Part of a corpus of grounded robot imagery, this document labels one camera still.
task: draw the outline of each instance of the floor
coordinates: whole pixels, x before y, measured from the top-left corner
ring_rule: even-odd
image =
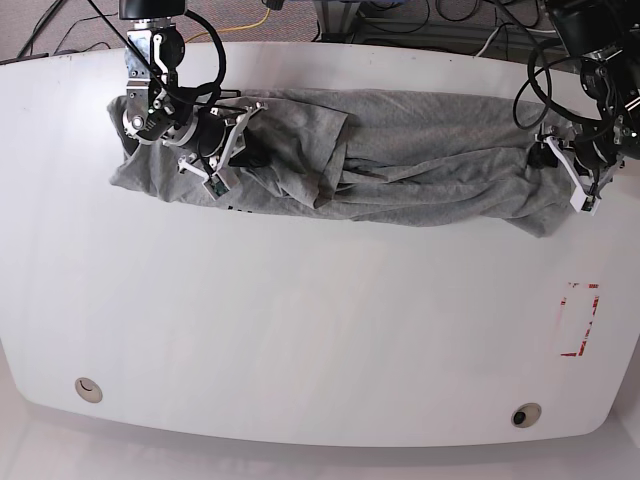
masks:
[[[386,12],[376,13],[386,17],[400,17],[422,22],[427,15],[426,0],[407,0],[405,5]],[[435,8],[435,0],[428,0],[431,7],[430,20],[442,21]],[[479,2],[478,12],[468,22],[493,26],[496,23],[495,7],[490,0],[441,0],[442,12],[450,17],[464,16]],[[535,0],[521,0],[510,7],[523,22],[535,19]],[[52,0],[0,0],[0,60],[16,56],[31,30]],[[96,0],[105,14],[117,12],[117,0]],[[265,8],[260,0],[189,0],[189,8],[212,22],[217,29],[246,25],[263,18]],[[108,30],[100,19],[88,20],[76,25],[66,40],[60,44],[65,33],[77,20],[94,16],[95,13],[85,0],[67,0],[56,18],[50,23],[35,43],[34,53],[53,53],[60,50],[84,50],[98,42],[106,42],[112,48],[120,48],[117,37]],[[113,23],[124,33],[128,22],[121,22],[117,16]],[[198,25],[185,19],[177,20],[180,32],[185,38],[201,31]],[[286,0],[284,8],[272,12],[260,27],[221,34],[224,41],[269,41],[308,42],[317,32],[316,13],[309,0]],[[199,41],[208,41],[202,37]],[[95,49],[107,48],[97,45]]]

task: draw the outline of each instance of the white table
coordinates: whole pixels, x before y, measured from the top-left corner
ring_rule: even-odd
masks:
[[[381,47],[227,53],[227,88],[512,98],[525,78],[521,65]],[[213,48],[190,46],[181,82],[215,71]],[[554,78],[557,101],[594,114],[575,76]],[[125,84],[122,51],[0,67],[0,338],[27,399],[347,446],[534,440],[605,419],[640,332],[640,178],[619,177],[595,218],[544,240],[490,219],[413,229],[164,204],[108,183],[121,152],[105,106]],[[594,292],[587,348],[562,356],[578,352]],[[101,403],[76,394],[79,377]],[[515,428],[529,402],[542,417]]]

